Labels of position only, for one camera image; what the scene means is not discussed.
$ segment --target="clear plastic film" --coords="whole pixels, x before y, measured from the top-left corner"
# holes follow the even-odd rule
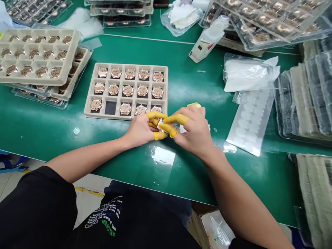
[[[225,92],[274,89],[280,74],[278,57],[266,61],[226,53],[224,56]]]
[[[160,19],[172,35],[177,37],[194,26],[203,14],[201,9],[192,6],[192,1],[176,0],[173,2],[173,6],[160,16]]]
[[[202,216],[202,223],[212,248],[227,249],[235,235],[219,210]]]

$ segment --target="floor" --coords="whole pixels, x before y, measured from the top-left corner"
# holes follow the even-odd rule
[[[16,187],[21,177],[43,166],[45,163],[42,161],[30,159],[25,166],[29,169],[24,172],[12,172],[0,174],[0,202],[11,193]],[[99,208],[100,202],[104,197],[104,188],[110,185],[111,179],[88,174],[82,179],[74,183],[77,198],[77,219],[75,227],[77,227],[89,214]]]

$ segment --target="green workbench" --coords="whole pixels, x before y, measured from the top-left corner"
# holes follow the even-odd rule
[[[83,4],[74,4],[55,24],[66,20],[78,6]],[[105,30],[105,35],[99,36],[102,47],[95,49],[64,111],[15,97],[9,87],[0,86],[0,149],[49,161],[70,150],[121,137],[129,127],[129,121],[84,117],[83,109],[96,62],[168,66],[168,114],[189,103],[199,102],[206,107],[213,141],[222,148],[238,107],[232,103],[233,94],[223,91],[223,56],[232,50],[216,47],[206,59],[194,63],[188,54],[201,31],[195,25],[184,35],[173,37],[162,26],[158,9],[151,27]],[[296,49],[271,49],[263,58],[274,56],[279,56],[282,71],[300,61]],[[77,135],[73,132],[75,127],[80,129]],[[275,110],[269,120],[260,157],[240,149],[226,156],[278,222],[297,226],[294,206],[301,204],[301,195],[296,169],[285,152],[332,156],[327,148],[279,137]],[[93,174],[216,204],[202,163],[169,138],[124,152]]]

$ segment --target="white bottle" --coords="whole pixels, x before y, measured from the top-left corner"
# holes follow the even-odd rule
[[[228,26],[229,18],[219,16],[212,25],[204,30],[189,53],[189,57],[196,63],[204,59],[212,51],[215,45],[224,36],[224,29]]]

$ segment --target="person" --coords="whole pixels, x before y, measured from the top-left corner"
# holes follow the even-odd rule
[[[67,152],[25,174],[0,203],[0,248],[200,248],[185,228],[184,216],[167,209],[168,201],[158,201],[140,188],[106,188],[100,208],[73,230],[77,207],[72,183],[126,150],[165,138],[167,133],[156,130],[160,117],[160,127],[203,162],[219,210],[236,235],[229,248],[293,248],[215,147],[205,109],[193,105],[170,117],[153,112],[136,116],[121,138]],[[187,132],[177,134],[169,124],[173,122],[183,124]]]

